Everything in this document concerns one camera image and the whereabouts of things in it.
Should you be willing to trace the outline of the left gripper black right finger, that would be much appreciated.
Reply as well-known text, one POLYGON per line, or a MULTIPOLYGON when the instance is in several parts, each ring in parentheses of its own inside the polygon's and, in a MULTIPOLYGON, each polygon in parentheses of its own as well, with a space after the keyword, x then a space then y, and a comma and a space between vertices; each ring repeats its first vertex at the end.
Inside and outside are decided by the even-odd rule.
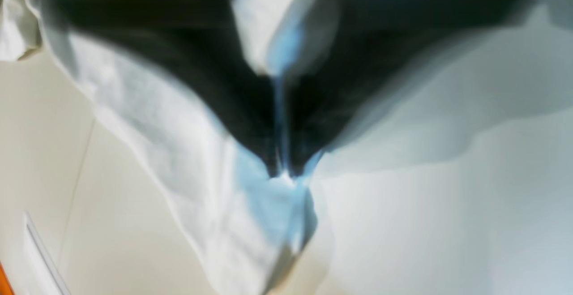
POLYGON ((301 176, 357 111, 428 51, 469 32, 514 26, 533 0, 338 0, 340 20, 326 59, 288 94, 289 168, 301 176))

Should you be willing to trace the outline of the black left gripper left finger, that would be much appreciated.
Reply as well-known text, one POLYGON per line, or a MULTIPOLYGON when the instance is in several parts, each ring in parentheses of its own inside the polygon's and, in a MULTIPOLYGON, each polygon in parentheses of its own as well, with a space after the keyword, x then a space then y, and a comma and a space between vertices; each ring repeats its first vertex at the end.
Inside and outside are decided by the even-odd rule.
POLYGON ((46 0, 64 26, 162 67, 278 176, 274 91, 242 55, 231 0, 46 0))

